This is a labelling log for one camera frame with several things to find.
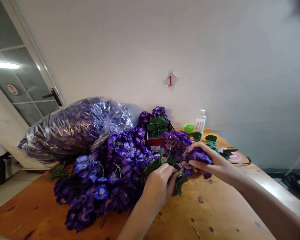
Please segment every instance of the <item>door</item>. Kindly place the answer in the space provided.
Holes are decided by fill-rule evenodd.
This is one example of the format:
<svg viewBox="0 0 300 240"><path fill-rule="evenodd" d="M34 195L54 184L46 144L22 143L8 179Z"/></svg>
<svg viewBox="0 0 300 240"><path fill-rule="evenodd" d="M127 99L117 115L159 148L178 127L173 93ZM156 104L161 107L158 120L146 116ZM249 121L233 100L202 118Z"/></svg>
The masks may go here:
<svg viewBox="0 0 300 240"><path fill-rule="evenodd" d="M47 169L17 148L29 126L67 105L15 0L0 1L0 144L27 170Z"/></svg>
<svg viewBox="0 0 300 240"><path fill-rule="evenodd" d="M26 32L23 28L17 31L15 25L20 21L17 17L14 20L0 1L0 89L32 126L63 104Z"/></svg>

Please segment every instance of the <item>person's left hand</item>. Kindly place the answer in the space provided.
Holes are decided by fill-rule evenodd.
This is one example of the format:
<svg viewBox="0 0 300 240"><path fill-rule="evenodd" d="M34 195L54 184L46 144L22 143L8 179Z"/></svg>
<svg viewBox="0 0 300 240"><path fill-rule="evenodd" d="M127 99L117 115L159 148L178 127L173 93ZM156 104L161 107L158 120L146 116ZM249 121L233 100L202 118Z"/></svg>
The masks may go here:
<svg viewBox="0 0 300 240"><path fill-rule="evenodd" d="M154 215L169 201L179 172L168 163L153 171L144 186L139 203Z"/></svg>

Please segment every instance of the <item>ceiling light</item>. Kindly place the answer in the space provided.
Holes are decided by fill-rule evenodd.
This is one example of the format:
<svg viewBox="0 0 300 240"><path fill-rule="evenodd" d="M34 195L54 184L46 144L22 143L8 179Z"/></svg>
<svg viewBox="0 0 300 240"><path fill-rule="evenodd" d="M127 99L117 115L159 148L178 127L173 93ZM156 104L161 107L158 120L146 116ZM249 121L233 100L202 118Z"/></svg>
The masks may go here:
<svg viewBox="0 0 300 240"><path fill-rule="evenodd" d="M14 63L0 62L0 68L17 69L17 68L21 68L21 66L14 64Z"/></svg>

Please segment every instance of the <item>glass door panel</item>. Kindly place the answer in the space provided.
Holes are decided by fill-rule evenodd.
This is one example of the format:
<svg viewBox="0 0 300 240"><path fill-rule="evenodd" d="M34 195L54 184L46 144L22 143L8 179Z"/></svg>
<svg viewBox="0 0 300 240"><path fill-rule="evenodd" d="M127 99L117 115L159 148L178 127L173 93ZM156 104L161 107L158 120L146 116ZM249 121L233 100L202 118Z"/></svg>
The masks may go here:
<svg viewBox="0 0 300 240"><path fill-rule="evenodd" d="M0 2L0 89L29 126L59 109L38 68Z"/></svg>

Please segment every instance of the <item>plastic bottle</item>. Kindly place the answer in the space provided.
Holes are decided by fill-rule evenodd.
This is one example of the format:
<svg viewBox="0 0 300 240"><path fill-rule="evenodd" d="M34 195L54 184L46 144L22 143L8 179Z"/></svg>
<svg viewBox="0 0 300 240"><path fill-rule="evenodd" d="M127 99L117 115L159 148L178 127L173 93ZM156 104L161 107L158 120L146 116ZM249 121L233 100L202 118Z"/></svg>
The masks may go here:
<svg viewBox="0 0 300 240"><path fill-rule="evenodd" d="M204 124L206 123L206 115L204 115L205 110L201 109L200 117L197 118L196 126L194 127L195 132L200 132L203 134Z"/></svg>

